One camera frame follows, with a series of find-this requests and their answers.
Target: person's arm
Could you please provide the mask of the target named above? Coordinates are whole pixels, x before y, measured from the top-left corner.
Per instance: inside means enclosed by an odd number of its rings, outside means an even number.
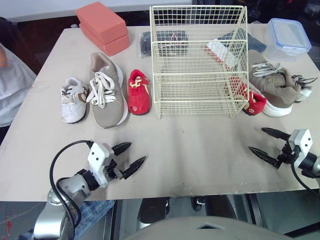
[[[8,66],[5,49],[0,44],[0,68]]]

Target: wire rack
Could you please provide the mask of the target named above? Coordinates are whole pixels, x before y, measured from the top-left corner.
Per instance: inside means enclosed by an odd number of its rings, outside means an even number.
[[[248,102],[247,9],[150,7],[153,101],[159,117],[229,114]]]

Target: plastic food container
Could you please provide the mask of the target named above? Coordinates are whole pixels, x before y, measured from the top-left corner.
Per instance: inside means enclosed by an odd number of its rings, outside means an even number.
[[[271,60],[295,62],[309,52],[311,44],[300,22],[272,18],[265,32],[267,55]]]

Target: gray shirt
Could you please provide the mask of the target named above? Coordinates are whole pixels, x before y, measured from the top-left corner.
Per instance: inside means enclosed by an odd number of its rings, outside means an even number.
[[[8,66],[0,67],[0,127],[9,126],[31,88],[36,75],[3,45]]]

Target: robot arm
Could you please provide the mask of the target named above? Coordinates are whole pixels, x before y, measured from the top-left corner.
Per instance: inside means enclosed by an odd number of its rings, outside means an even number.
[[[263,127],[262,131],[274,138],[285,140],[285,144],[276,159],[269,156],[265,151],[249,146],[249,149],[256,156],[273,165],[276,169],[278,169],[282,163],[290,164],[295,178],[307,189],[308,187],[306,187],[296,174],[297,168],[302,170],[302,175],[316,179],[320,185],[320,157],[309,152],[313,141],[308,129],[296,129],[291,135],[269,127]]]
[[[82,169],[74,176],[57,181],[59,192],[64,195],[73,219],[79,218],[75,207],[68,197],[80,208],[81,204],[97,188],[106,188],[113,179],[127,179],[135,173],[146,157],[136,160],[126,171],[116,168],[116,156],[130,147],[130,142],[124,142],[114,147],[106,143],[93,143],[88,155],[89,170]],[[35,240],[70,240],[73,237],[72,226],[66,214],[66,209],[51,189],[47,194],[47,203],[34,226]]]

